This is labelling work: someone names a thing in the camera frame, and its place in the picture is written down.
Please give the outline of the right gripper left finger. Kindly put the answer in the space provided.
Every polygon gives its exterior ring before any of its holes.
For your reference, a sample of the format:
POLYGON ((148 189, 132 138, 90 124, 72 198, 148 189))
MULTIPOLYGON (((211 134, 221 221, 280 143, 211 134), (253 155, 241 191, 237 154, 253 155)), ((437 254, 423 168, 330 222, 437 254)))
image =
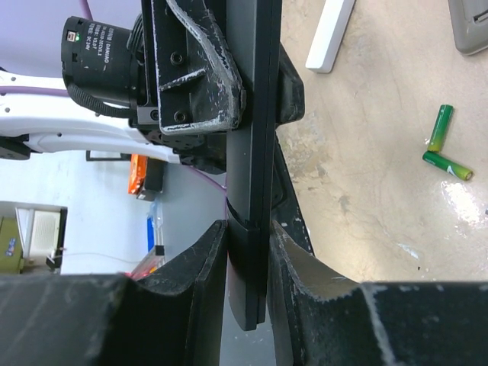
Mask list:
POLYGON ((226 223, 140 280, 4 275, 3 365, 217 365, 226 223))

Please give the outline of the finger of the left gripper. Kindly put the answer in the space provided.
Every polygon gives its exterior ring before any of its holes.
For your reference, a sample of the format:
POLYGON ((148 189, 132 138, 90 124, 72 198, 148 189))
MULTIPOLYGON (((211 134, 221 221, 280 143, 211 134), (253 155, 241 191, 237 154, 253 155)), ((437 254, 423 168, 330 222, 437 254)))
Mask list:
POLYGON ((276 69, 276 124, 290 124, 305 115, 304 83, 284 44, 279 44, 276 69))

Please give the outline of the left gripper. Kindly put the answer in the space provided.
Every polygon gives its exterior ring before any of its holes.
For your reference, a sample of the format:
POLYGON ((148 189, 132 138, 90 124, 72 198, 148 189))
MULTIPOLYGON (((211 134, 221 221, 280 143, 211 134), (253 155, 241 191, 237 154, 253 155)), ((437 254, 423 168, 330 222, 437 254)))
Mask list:
POLYGON ((246 92, 206 2, 143 1, 127 47, 140 67, 136 128, 181 163, 224 173, 246 92))

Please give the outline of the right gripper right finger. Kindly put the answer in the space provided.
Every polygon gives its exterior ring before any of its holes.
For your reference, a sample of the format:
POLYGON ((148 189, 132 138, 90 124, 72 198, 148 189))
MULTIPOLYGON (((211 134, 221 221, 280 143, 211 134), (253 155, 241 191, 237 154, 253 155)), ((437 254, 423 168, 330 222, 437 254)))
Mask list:
POLYGON ((484 282, 363 282, 271 229, 268 311, 279 365, 485 365, 484 282))

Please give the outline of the black remote control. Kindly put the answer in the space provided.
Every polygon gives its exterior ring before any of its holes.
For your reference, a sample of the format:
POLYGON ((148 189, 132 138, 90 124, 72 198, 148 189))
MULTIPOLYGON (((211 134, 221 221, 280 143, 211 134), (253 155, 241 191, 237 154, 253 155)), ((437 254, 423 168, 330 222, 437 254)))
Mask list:
POLYGON ((228 1, 226 39, 246 90, 226 135, 229 302, 244 331, 265 321, 277 117, 280 1, 228 1))

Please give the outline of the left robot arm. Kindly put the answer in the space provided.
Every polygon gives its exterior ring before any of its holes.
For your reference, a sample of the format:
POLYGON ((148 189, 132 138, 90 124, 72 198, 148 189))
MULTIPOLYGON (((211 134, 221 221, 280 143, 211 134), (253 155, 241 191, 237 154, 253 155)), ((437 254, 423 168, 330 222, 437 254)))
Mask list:
POLYGON ((132 29, 69 18, 50 87, 1 74, 2 158, 97 150, 223 174, 247 94, 225 13, 223 1, 144 1, 132 29))

